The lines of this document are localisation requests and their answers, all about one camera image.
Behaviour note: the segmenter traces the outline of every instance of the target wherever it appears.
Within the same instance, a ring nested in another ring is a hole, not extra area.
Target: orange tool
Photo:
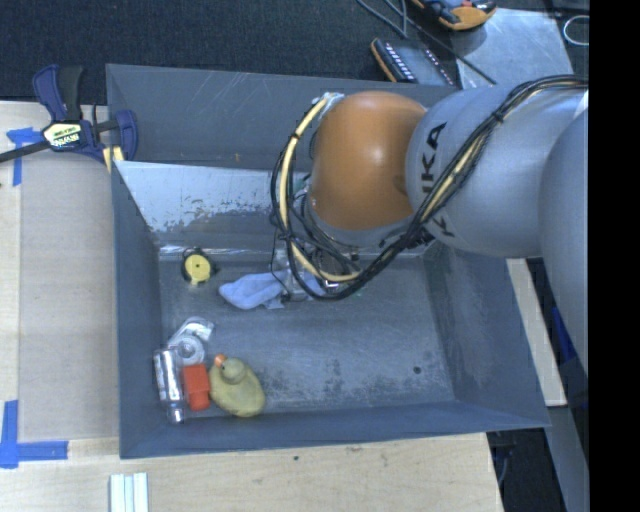
[[[192,411],[209,407],[209,374],[204,364],[185,366],[182,369],[184,394]]]

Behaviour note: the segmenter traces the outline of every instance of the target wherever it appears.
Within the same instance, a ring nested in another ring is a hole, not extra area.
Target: yellow rubber duck
[[[225,411],[241,418],[260,414],[265,396],[258,377],[244,361],[218,354],[209,370],[211,399]]]

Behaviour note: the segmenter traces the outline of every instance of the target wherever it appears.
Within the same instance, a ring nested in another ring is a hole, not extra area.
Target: yellow cable
[[[315,116],[320,112],[329,99],[327,97],[323,97],[320,101],[318,101],[307,115],[302,119],[296,130],[293,132],[294,135],[289,139],[289,143],[284,152],[284,157],[282,159],[282,175],[280,176],[280,217],[282,218],[282,223],[285,228],[289,226],[289,212],[287,210],[287,181],[289,177],[289,168],[291,166],[291,158],[293,156],[293,152],[298,145],[298,140],[302,137],[302,134],[307,129],[311,121],[315,118]],[[294,257],[298,260],[298,262],[303,266],[305,270],[310,272],[315,277],[320,279],[325,279],[327,281],[339,283],[339,282],[347,282],[352,281],[356,277],[358,277],[359,273],[352,273],[347,275],[337,275],[337,274],[329,274],[322,271],[317,270],[311,262],[306,258],[306,256],[302,253],[300,249],[293,243],[291,244],[291,249],[293,251]]]
[[[422,217],[420,219],[421,222],[424,222],[425,219],[431,214],[431,212],[433,212],[436,208],[438,208],[440,199],[443,196],[443,194],[449,189],[449,187],[454,185],[455,179],[457,178],[458,173],[466,165],[469,158],[471,158],[471,155],[474,154],[476,149],[482,144],[483,141],[484,141],[484,137],[479,137],[478,139],[473,141],[473,144],[467,149],[467,151],[465,151],[464,155],[462,155],[460,160],[458,160],[451,174],[449,174],[449,176],[447,176],[444,179],[444,181],[440,184],[440,186],[433,192],[432,198],[429,201],[429,204],[425,209],[424,213],[422,214]]]

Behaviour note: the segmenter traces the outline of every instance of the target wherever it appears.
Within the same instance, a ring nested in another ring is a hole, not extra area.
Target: black cable
[[[502,471],[500,471],[500,474],[498,475],[498,486],[502,487],[502,484],[504,484],[504,479],[507,476],[507,469],[509,468],[509,459],[508,458],[503,458],[502,459]]]
[[[320,249],[322,252],[326,252],[331,257],[339,261],[342,264],[343,269],[346,270],[346,268],[352,267],[356,271],[360,270],[359,267],[356,264],[354,264],[353,261],[351,261],[349,258],[344,256],[342,252],[340,252],[336,247],[332,245],[334,242],[325,233],[323,233],[318,229],[314,229],[314,226],[311,225],[309,221],[306,219],[306,217],[304,216],[303,205],[300,206],[299,211],[294,206],[290,210],[290,213],[292,213],[296,217],[296,219],[298,219],[300,224],[302,224],[303,228],[305,229],[305,232],[307,233],[307,236],[309,237],[305,239],[298,234],[296,235],[296,238],[298,238],[302,242],[307,242],[311,245],[316,246],[316,249]]]
[[[489,114],[489,116],[487,116],[464,141],[455,156],[451,159],[434,183],[431,193],[425,197],[420,207],[416,210],[405,232],[393,243],[389,244],[368,266],[360,271],[356,277],[349,280],[347,284],[339,284],[339,286],[342,286],[342,289],[338,289],[338,291],[331,292],[326,295],[315,293],[304,282],[297,270],[298,263],[293,253],[293,247],[295,246],[303,254],[308,254],[308,251],[300,245],[300,242],[307,243],[316,250],[322,251],[323,246],[326,246],[327,243],[330,244],[331,241],[323,233],[325,239],[321,243],[314,235],[314,230],[306,224],[306,219],[304,219],[302,215],[298,216],[298,212],[295,211],[295,205],[291,203],[291,201],[287,201],[288,211],[294,212],[293,215],[301,220],[305,229],[309,228],[307,234],[313,239],[302,239],[302,237],[294,233],[291,223],[288,223],[288,225],[285,226],[284,220],[280,217],[278,198],[275,193],[276,181],[282,162],[281,155],[271,179],[272,209],[276,225],[282,232],[282,240],[285,241],[290,269],[300,287],[308,295],[318,300],[341,300],[360,290],[371,279],[382,272],[382,270],[387,268],[387,266],[398,254],[400,254],[400,252],[409,247],[414,247],[420,240],[424,239],[424,226],[433,218],[437,211],[442,208],[458,190],[460,190],[462,183],[475,169],[491,133],[495,127],[501,124],[513,110],[520,106],[524,101],[531,98],[534,94],[549,88],[586,88],[587,86],[588,83],[586,81],[577,79],[573,75],[558,75],[525,82],[512,89],[509,94],[507,94],[502,104]],[[292,176],[293,173],[289,172],[288,179],[290,182],[293,179]],[[448,186],[448,188],[444,189],[442,192],[441,188],[445,187],[445,183],[452,177],[453,185]],[[287,189],[290,190],[291,188],[291,183],[287,184]],[[340,251],[337,248],[333,248],[330,251],[332,255],[338,252]],[[323,275],[322,270],[319,269],[313,261],[309,261],[309,264],[314,268],[319,276]]]
[[[280,285],[282,286],[283,290],[286,290],[287,287],[286,285],[282,282],[282,279],[280,279],[277,274],[275,273],[275,271],[273,270],[273,260],[276,257],[276,239],[278,238],[278,230],[274,229],[273,230],[273,245],[271,246],[271,260],[269,261],[269,272],[271,272],[271,275],[273,277],[276,278],[276,280],[280,283]]]
[[[400,0],[400,3],[402,4],[402,12],[400,12],[398,10],[398,8],[393,5],[390,0],[385,0],[385,3],[391,7],[391,9],[393,9],[396,14],[400,14],[400,16],[402,16],[402,28],[399,27],[398,25],[396,25],[395,23],[393,23],[389,18],[387,18],[386,16],[380,14],[378,11],[376,11],[373,7],[371,7],[370,5],[366,4],[364,2],[364,0],[356,0],[356,2],[358,3],[358,5],[360,5],[363,9],[365,9],[367,12],[369,12],[370,14],[372,14],[373,16],[375,16],[376,18],[378,18],[379,20],[381,20],[383,23],[387,24],[388,26],[390,26],[394,31],[396,31],[401,37],[403,37],[404,39],[407,39],[407,4],[405,3],[405,0]]]

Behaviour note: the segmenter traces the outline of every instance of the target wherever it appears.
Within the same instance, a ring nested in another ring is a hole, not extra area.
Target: gray bin
[[[121,457],[549,424],[504,260],[437,242],[401,255],[343,301],[242,311],[217,293],[222,283],[268,271],[273,227],[261,183],[312,98],[375,88],[428,107],[452,89],[135,66],[107,71],[112,111],[138,116],[142,161],[112,172]],[[301,143],[299,172],[310,169],[309,142]],[[238,199],[242,187],[255,188],[253,203]],[[196,287],[180,273],[182,249],[193,246],[220,269]],[[263,414],[235,418],[212,405],[183,425],[168,423],[152,354],[193,315],[216,324],[216,351],[256,371],[267,396]]]

